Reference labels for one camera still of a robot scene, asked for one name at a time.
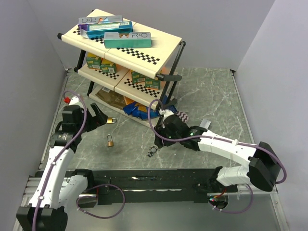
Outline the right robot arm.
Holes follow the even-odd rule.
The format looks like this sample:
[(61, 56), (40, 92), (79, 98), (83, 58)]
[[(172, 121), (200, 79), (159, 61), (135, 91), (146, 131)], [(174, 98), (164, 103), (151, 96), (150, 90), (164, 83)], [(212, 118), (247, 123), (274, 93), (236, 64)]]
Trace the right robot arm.
[(249, 144), (228, 139), (200, 126), (189, 127), (177, 115), (162, 116), (154, 131), (158, 148), (178, 142), (185, 148), (214, 153), (238, 163), (236, 167), (216, 168), (210, 180), (216, 192), (237, 184), (251, 184), (270, 192), (277, 183), (282, 165), (266, 142)]

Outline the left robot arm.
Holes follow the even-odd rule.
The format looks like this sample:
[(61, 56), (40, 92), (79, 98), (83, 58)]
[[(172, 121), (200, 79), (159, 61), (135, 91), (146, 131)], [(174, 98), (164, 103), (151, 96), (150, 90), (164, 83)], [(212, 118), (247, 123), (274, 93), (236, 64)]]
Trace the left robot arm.
[(67, 167), (81, 142), (80, 128), (90, 132), (105, 125), (108, 117), (97, 104), (91, 104), (92, 116), (82, 103), (71, 102), (62, 111), (62, 121), (51, 137), (49, 157), (39, 185), (27, 206), (19, 207), (16, 218), (25, 231), (64, 231), (68, 214), (76, 207), (82, 193), (95, 188), (94, 175), (88, 169), (76, 169), (66, 186), (62, 186)]

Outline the short brass padlock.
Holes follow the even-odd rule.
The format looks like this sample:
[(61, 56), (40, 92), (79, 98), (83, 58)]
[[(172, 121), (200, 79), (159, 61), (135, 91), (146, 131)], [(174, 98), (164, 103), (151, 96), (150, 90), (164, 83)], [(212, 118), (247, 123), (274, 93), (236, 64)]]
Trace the short brass padlock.
[(117, 119), (113, 118), (113, 117), (108, 117), (106, 123), (107, 124), (115, 124), (115, 123), (117, 123)]

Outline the panda keychain with keys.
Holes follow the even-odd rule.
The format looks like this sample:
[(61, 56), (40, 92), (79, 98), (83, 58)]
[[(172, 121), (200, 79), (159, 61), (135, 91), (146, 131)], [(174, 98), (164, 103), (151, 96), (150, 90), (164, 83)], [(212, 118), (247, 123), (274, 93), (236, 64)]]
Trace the panda keychain with keys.
[(150, 147), (147, 156), (152, 157), (155, 153), (157, 153), (158, 150), (160, 150), (160, 148), (157, 146)]

